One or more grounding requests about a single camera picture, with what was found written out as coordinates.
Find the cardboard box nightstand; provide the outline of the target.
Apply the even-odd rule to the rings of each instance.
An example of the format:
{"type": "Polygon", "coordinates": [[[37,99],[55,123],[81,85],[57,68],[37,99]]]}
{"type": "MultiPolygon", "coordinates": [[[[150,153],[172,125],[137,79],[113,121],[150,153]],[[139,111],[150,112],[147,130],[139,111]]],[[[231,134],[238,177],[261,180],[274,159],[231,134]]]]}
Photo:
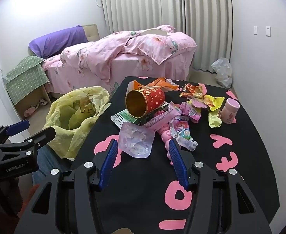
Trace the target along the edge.
{"type": "Polygon", "coordinates": [[[44,98],[49,103],[51,102],[45,89],[45,84],[49,82],[46,75],[19,75],[11,81],[3,78],[3,82],[21,119],[25,119],[24,112],[30,106],[37,104],[40,99],[44,98]]]}

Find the small pink candy wrapper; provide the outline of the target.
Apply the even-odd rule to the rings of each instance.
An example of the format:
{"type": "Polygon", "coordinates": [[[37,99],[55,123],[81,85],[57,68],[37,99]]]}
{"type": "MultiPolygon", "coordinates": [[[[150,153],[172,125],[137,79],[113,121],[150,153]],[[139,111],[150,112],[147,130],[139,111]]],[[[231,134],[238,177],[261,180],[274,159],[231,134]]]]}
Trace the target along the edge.
{"type": "Polygon", "coordinates": [[[184,101],[180,104],[180,110],[183,115],[190,118],[193,123],[198,123],[201,118],[201,109],[195,108],[191,103],[184,101]]]}

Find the orange plastic bag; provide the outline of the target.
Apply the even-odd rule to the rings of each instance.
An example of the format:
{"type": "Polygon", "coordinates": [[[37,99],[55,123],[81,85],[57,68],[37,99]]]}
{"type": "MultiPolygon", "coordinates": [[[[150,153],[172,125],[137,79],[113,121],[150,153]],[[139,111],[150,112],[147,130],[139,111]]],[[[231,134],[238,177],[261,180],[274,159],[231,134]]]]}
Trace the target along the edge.
{"type": "Polygon", "coordinates": [[[179,90],[179,85],[172,82],[171,79],[166,79],[166,78],[157,78],[156,80],[147,85],[143,85],[137,82],[136,80],[133,80],[128,84],[126,93],[128,93],[131,90],[156,89],[156,88],[160,88],[163,92],[176,91],[179,90]]]}

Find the pink slippers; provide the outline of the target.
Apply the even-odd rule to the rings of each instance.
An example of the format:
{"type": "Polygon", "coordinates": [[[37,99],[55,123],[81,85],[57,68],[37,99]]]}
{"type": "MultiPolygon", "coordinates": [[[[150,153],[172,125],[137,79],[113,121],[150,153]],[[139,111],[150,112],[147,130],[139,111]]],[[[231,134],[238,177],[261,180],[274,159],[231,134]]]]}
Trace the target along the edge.
{"type": "Polygon", "coordinates": [[[34,104],[34,105],[30,106],[30,107],[24,112],[24,117],[25,117],[25,118],[28,118],[28,117],[32,116],[40,106],[46,106],[48,103],[49,103],[49,102],[46,101],[44,98],[40,99],[37,104],[34,104]]]}

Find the white plastic bag on floor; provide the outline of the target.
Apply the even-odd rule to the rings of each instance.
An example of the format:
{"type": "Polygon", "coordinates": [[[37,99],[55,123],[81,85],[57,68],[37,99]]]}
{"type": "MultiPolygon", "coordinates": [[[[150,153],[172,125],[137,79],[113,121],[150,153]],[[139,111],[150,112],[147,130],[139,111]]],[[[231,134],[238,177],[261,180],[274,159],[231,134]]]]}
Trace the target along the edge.
{"type": "Polygon", "coordinates": [[[219,58],[212,63],[212,69],[217,74],[216,81],[225,88],[232,87],[232,67],[228,59],[219,58]]]}

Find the yellow plastic trash bag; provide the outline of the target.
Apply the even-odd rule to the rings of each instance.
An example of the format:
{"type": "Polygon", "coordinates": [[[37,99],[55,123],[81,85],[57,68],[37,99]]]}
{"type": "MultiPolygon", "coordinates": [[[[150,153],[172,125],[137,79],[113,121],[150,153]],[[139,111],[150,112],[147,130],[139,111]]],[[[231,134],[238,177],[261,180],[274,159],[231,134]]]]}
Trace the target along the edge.
{"type": "Polygon", "coordinates": [[[74,159],[100,115],[110,106],[109,92],[99,86],[73,90],[54,101],[43,128],[53,127],[48,145],[62,159],[74,159]]]}

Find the pink snack wrapper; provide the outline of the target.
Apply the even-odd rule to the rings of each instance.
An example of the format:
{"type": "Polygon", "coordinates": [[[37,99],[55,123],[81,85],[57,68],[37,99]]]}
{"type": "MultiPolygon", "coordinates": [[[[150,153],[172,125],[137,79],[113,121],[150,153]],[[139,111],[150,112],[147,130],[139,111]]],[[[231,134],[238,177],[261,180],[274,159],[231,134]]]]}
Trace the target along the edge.
{"type": "Polygon", "coordinates": [[[172,102],[168,105],[168,110],[164,113],[153,117],[150,121],[145,123],[142,127],[147,128],[154,133],[168,124],[174,117],[179,116],[182,114],[182,111],[174,105],[172,102]]]}

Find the beige pleated curtain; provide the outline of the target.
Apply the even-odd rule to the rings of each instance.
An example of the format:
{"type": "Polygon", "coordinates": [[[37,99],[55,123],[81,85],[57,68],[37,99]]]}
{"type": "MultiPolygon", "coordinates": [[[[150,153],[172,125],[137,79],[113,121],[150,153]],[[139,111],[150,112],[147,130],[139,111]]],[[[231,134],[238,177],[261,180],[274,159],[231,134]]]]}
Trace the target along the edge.
{"type": "Polygon", "coordinates": [[[110,33],[171,25],[192,37],[195,70],[212,72],[219,58],[230,59],[232,0],[102,0],[110,33]]]}

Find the cartoon girl snack packet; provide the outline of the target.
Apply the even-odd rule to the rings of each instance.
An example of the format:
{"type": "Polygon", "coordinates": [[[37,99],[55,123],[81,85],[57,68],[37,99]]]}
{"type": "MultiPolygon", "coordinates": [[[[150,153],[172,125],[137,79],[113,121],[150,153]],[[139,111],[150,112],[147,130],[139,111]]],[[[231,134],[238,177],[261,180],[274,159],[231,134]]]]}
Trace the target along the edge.
{"type": "Polygon", "coordinates": [[[188,121],[188,117],[182,115],[176,116],[169,122],[169,128],[172,138],[177,140],[181,147],[193,152],[198,146],[198,143],[191,136],[188,121]]]}

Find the green checkered cloth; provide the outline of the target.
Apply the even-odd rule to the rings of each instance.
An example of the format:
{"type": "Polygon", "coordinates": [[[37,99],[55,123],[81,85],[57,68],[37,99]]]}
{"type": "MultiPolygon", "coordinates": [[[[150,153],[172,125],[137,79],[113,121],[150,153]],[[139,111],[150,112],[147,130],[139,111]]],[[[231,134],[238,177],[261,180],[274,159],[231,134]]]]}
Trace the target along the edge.
{"type": "Polygon", "coordinates": [[[4,84],[14,105],[35,89],[49,82],[41,63],[44,58],[25,57],[14,69],[3,76],[4,84]]]}

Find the red gold paper cup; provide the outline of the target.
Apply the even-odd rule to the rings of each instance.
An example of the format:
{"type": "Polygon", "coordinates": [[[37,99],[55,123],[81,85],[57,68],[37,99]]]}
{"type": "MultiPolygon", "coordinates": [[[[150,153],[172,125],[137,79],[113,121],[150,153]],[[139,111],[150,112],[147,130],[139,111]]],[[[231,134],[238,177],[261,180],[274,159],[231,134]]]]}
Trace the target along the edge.
{"type": "Polygon", "coordinates": [[[161,88],[130,90],[125,98],[127,111],[135,118],[141,118],[156,110],[165,102],[161,88]]]}

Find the pink floral duvet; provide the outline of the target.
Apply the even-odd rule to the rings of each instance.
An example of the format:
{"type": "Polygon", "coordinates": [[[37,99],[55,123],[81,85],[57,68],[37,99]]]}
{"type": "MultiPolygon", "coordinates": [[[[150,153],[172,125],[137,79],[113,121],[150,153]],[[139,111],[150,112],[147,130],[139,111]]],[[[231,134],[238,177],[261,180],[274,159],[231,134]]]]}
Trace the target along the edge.
{"type": "Polygon", "coordinates": [[[171,25],[137,31],[112,33],[98,41],[67,47],[61,52],[60,60],[74,68],[89,68],[103,81],[111,77],[111,61],[119,54],[145,56],[156,64],[187,50],[196,51],[195,40],[176,32],[171,25]]]}

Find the red gold foil wrapper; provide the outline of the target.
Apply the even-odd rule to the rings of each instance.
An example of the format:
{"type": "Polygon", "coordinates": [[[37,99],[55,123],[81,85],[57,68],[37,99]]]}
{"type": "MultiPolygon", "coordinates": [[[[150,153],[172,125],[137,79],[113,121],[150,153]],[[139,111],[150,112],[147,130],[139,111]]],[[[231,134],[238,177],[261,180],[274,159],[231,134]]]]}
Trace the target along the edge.
{"type": "Polygon", "coordinates": [[[184,86],[179,96],[189,98],[189,99],[191,98],[204,99],[205,93],[203,92],[202,86],[199,86],[199,85],[195,86],[195,85],[188,83],[187,85],[184,86]]]}

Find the bed with pink sheet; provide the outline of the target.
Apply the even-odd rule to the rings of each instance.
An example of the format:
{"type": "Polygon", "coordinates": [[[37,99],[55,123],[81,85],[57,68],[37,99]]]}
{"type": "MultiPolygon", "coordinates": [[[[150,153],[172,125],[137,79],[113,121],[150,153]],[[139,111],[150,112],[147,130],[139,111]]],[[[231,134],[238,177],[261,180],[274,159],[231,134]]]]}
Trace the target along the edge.
{"type": "Polygon", "coordinates": [[[111,77],[108,82],[100,79],[89,68],[78,69],[63,64],[59,55],[47,59],[41,66],[49,79],[45,86],[48,92],[66,94],[78,88],[100,86],[113,95],[128,76],[186,80],[193,56],[194,51],[187,50],[158,65],[145,56],[119,54],[111,61],[111,77]]]}

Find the pink cream jar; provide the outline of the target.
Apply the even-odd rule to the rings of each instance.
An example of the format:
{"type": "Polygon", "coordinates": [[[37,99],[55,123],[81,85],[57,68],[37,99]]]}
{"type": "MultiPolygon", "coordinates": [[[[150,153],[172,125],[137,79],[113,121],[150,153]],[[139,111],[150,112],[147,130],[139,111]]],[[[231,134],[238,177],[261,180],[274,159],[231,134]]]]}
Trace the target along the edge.
{"type": "Polygon", "coordinates": [[[222,121],[226,124],[232,124],[239,108],[240,104],[236,100],[228,98],[221,111],[222,121]]]}

